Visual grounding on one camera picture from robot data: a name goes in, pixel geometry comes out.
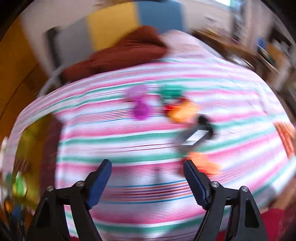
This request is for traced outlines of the black rolled mat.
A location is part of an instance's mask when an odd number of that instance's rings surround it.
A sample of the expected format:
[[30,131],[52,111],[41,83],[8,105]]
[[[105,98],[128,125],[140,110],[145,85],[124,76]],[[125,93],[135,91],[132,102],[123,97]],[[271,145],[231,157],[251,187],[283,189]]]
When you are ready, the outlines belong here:
[[56,44],[56,37],[59,34],[59,32],[59,27],[52,27],[45,32],[45,38],[54,70],[60,67],[61,65]]

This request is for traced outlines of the orange red block toy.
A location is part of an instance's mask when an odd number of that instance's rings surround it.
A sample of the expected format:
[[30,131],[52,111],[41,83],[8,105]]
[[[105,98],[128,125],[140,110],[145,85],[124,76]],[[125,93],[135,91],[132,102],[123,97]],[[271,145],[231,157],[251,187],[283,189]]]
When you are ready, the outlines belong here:
[[210,162],[208,157],[200,152],[189,152],[186,157],[182,158],[182,162],[184,163],[187,160],[191,160],[195,167],[206,175],[213,176],[221,172],[219,164]]

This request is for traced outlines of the striped pink green bedspread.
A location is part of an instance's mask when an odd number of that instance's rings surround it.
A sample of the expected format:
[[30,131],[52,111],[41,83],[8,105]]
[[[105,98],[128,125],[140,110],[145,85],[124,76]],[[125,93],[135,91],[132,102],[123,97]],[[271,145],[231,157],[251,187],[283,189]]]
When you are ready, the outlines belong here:
[[[269,86],[253,71],[208,52],[181,31],[161,35],[166,58],[88,77],[40,97],[18,116],[4,154],[13,169],[22,131],[52,113],[62,124],[55,186],[84,179],[104,159],[112,175],[92,209],[104,240],[192,240],[203,218],[183,176],[176,144],[186,125],[164,114],[162,85],[180,85],[185,97],[208,116],[216,135],[197,149],[221,172],[213,177],[227,188],[247,186],[264,207],[295,174],[274,126],[289,118]],[[126,99],[136,85],[147,86],[146,120],[137,120],[137,101]]]

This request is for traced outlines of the wooden desk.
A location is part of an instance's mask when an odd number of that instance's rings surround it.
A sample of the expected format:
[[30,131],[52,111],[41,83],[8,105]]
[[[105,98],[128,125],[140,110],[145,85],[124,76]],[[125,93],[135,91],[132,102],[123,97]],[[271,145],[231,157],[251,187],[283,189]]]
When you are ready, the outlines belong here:
[[264,43],[251,50],[227,36],[208,30],[193,30],[192,35],[216,50],[226,60],[249,68],[268,83],[284,82],[292,69],[289,57],[279,47]]

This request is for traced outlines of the yellow orange ribbed toy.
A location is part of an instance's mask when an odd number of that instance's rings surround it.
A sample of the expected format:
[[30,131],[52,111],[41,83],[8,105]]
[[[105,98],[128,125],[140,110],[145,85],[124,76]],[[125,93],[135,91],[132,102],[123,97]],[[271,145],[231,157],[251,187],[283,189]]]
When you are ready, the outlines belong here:
[[198,114],[199,107],[191,101],[183,101],[168,111],[167,117],[175,123],[189,123]]

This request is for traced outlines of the magenta perforated dome toy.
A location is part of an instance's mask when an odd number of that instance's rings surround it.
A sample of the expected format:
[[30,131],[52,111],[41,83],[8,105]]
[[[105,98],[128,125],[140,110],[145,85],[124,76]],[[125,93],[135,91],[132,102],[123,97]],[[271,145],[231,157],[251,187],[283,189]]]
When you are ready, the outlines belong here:
[[146,120],[149,116],[149,107],[146,103],[138,101],[133,108],[133,116],[139,121]]

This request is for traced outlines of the lilac oval soap box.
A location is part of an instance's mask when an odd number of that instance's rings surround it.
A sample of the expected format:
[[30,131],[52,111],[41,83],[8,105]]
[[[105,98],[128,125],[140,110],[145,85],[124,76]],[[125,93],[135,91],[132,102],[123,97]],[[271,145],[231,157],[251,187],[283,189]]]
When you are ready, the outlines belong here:
[[131,87],[126,93],[128,101],[143,101],[147,94],[147,86],[144,84]]

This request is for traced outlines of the black clear disc spindle case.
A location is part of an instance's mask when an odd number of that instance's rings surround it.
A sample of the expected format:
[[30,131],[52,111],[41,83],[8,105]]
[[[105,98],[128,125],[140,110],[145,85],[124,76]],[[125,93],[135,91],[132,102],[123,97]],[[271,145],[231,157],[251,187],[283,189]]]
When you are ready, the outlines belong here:
[[182,131],[176,138],[177,148],[182,153],[188,153],[199,147],[215,135],[214,126],[205,115],[199,115],[193,125]]

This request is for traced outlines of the dark red quilted blanket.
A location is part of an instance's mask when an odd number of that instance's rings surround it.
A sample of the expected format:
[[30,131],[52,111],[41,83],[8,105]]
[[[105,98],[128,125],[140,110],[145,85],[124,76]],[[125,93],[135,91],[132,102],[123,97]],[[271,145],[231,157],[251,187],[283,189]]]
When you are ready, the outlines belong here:
[[123,36],[114,46],[92,54],[88,59],[64,69],[63,80],[75,82],[95,74],[145,64],[162,58],[168,47],[151,26],[141,26]]

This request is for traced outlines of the teal flanged cylinder toy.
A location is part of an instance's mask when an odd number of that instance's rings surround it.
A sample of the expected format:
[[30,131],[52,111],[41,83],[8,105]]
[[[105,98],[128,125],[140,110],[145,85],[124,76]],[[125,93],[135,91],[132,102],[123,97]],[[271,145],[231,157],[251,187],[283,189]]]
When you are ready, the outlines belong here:
[[168,103],[172,99],[182,97],[184,88],[180,85],[162,85],[159,89],[159,95],[162,103]]

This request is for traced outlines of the grey yellow blue headboard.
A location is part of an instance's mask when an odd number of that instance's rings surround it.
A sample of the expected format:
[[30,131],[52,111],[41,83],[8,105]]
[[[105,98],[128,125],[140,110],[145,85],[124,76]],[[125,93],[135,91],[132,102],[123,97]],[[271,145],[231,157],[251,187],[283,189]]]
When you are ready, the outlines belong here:
[[60,65],[73,65],[113,46],[140,26],[151,26],[159,34],[184,31],[183,13],[178,1],[129,1],[94,11],[57,30],[53,38],[56,56]]

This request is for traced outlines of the red cylinder toy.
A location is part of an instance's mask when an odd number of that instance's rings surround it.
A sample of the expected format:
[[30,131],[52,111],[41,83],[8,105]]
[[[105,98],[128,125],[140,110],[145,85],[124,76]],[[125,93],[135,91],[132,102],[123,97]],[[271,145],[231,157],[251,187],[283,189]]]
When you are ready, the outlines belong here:
[[169,112],[170,111],[174,111],[178,106],[180,106],[181,104],[184,104],[188,101],[187,98],[185,97],[180,97],[177,99],[173,99],[169,102],[165,102],[164,103],[164,113],[166,116],[169,116]]

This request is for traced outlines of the gold metal tray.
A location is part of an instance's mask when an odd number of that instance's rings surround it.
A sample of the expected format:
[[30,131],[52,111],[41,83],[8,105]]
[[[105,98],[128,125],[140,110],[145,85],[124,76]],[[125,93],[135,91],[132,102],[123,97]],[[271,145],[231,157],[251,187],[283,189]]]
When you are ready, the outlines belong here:
[[47,114],[22,131],[16,149],[13,183],[16,174],[21,172],[28,190],[24,197],[15,197],[32,209],[37,207],[46,188],[55,183],[56,158],[62,127],[63,124],[53,114]]

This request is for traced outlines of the green round valve toy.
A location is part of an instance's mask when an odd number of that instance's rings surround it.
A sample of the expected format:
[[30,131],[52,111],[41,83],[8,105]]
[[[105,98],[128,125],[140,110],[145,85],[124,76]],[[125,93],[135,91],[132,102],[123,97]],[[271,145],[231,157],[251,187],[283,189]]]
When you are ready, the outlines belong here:
[[15,182],[12,185],[12,193],[16,197],[24,197],[27,193],[27,182],[21,172],[16,174]]

